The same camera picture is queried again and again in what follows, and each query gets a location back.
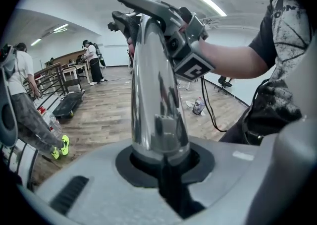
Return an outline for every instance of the sneaker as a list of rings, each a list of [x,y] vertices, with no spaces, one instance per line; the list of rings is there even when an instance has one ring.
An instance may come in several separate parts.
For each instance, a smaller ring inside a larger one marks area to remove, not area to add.
[[[59,151],[56,147],[54,147],[54,151],[51,154],[56,160],[59,158]]]
[[[61,140],[64,142],[64,146],[60,150],[61,154],[65,156],[68,154],[69,138],[67,135],[63,135]]]

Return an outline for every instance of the fluorescent light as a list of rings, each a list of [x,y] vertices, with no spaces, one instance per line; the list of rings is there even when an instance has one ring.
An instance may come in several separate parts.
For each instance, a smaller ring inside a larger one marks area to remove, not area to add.
[[[42,40],[42,38],[39,38],[39,39],[36,40],[35,42],[31,43],[31,46],[36,45],[40,40]]]
[[[68,24],[64,24],[64,25],[62,25],[62,26],[60,26],[60,27],[58,27],[58,28],[55,28],[54,31],[57,31],[57,30],[59,30],[59,29],[62,29],[62,28],[64,28],[64,27],[67,27],[67,26],[68,26]]]
[[[222,11],[220,9],[219,6],[217,6],[214,2],[212,2],[212,0],[202,0],[203,2],[205,2],[207,5],[211,6],[218,14],[220,14],[221,16],[227,16],[224,11]]]

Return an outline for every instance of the white sticker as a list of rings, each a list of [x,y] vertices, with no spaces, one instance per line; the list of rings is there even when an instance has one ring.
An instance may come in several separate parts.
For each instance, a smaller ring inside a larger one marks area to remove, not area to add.
[[[248,154],[245,154],[245,153],[241,153],[239,151],[234,151],[232,155],[234,157],[236,157],[236,158],[244,159],[244,160],[247,160],[247,161],[253,161],[253,159],[254,159],[253,155],[248,155]]]

